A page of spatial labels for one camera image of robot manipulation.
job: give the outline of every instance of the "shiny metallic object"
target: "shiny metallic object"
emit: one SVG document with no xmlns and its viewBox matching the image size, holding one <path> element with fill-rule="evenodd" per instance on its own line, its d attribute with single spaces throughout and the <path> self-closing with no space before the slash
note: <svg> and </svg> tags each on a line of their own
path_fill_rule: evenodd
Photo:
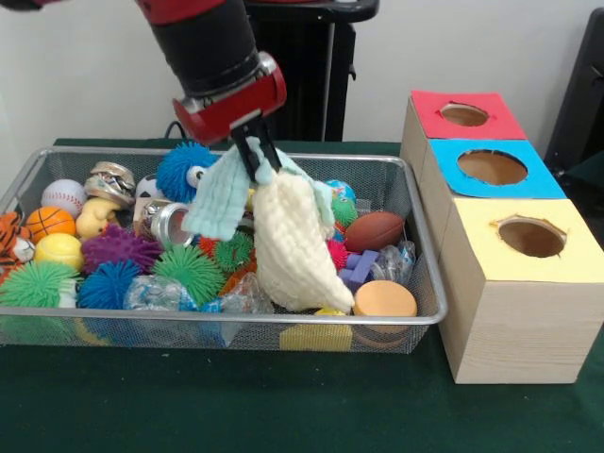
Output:
<svg viewBox="0 0 604 453">
<path fill-rule="evenodd" d="M 170 250 L 175 245 L 187 246 L 193 241 L 193 234 L 181 228 L 187 212 L 187 205 L 170 203 L 153 215 L 151 233 L 165 250 Z"/>
<path fill-rule="evenodd" d="M 98 196 L 119 204 L 127 209 L 134 204 L 136 184 L 132 172 L 126 167 L 114 163 L 100 161 L 91 170 L 91 177 L 84 185 L 86 194 Z"/>
</svg>

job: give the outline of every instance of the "green spiky ball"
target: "green spiky ball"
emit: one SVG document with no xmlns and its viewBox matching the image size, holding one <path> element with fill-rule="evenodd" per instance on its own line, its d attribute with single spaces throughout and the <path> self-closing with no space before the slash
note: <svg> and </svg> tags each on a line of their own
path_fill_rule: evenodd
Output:
<svg viewBox="0 0 604 453">
<path fill-rule="evenodd" d="M 236 231 L 230 241 L 219 242 L 214 249 L 214 258 L 220 268 L 232 274 L 249 264 L 254 249 L 254 241 L 241 231 Z"/>
<path fill-rule="evenodd" d="M 53 309 L 59 290 L 77 272 L 66 264 L 31 261 L 10 273 L 0 286 L 0 305 Z M 75 337 L 71 320 L 47 316 L 0 316 L 1 336 L 17 344 L 65 344 Z"/>
<path fill-rule="evenodd" d="M 213 300 L 225 284 L 220 268 L 197 247 L 179 246 L 163 252 L 153 273 L 178 280 L 200 308 Z"/>
<path fill-rule="evenodd" d="M 331 209 L 336 222 L 340 222 L 344 228 L 350 227 L 359 217 L 352 200 L 335 197 L 331 201 Z"/>
<path fill-rule="evenodd" d="M 30 261 L 12 271 L 0 286 L 0 305 L 54 309 L 59 306 L 61 284 L 68 278 L 77 278 L 77 272 L 67 264 Z"/>
</svg>

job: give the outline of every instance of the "googly eye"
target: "googly eye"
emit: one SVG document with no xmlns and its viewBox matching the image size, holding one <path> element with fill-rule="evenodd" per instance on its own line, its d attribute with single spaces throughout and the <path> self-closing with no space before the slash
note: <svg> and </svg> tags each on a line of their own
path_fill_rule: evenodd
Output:
<svg viewBox="0 0 604 453">
<path fill-rule="evenodd" d="M 204 167 L 200 167 L 199 165 L 195 165 L 191 167 L 187 172 L 187 184 L 191 187 L 197 188 L 197 184 L 206 173 L 206 169 Z"/>
</svg>

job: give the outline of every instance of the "stacked wooden boxes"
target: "stacked wooden boxes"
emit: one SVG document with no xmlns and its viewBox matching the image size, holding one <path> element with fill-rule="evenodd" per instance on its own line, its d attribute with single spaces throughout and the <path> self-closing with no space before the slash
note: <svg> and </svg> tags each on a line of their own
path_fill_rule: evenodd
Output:
<svg viewBox="0 0 604 453">
<path fill-rule="evenodd" d="M 458 383 L 569 383 L 604 321 L 604 253 L 496 93 L 411 94 L 412 167 Z"/>
</svg>

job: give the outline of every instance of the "light blue towel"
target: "light blue towel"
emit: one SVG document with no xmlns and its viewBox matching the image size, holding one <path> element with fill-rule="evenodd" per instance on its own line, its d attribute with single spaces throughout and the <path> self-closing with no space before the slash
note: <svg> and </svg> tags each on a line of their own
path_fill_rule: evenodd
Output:
<svg viewBox="0 0 604 453">
<path fill-rule="evenodd" d="M 270 184 L 273 168 L 260 148 L 260 140 L 249 137 L 247 143 L 260 161 L 255 173 L 256 181 L 260 185 Z M 326 226 L 333 227 L 335 219 L 331 210 L 331 188 L 313 180 L 282 151 L 277 150 L 277 154 L 281 160 L 281 170 L 302 176 L 312 185 L 321 220 Z M 239 150 L 233 145 L 199 181 L 197 196 L 184 218 L 183 229 L 205 238 L 220 241 L 232 239 L 245 212 L 250 184 L 251 179 L 245 171 Z"/>
</svg>

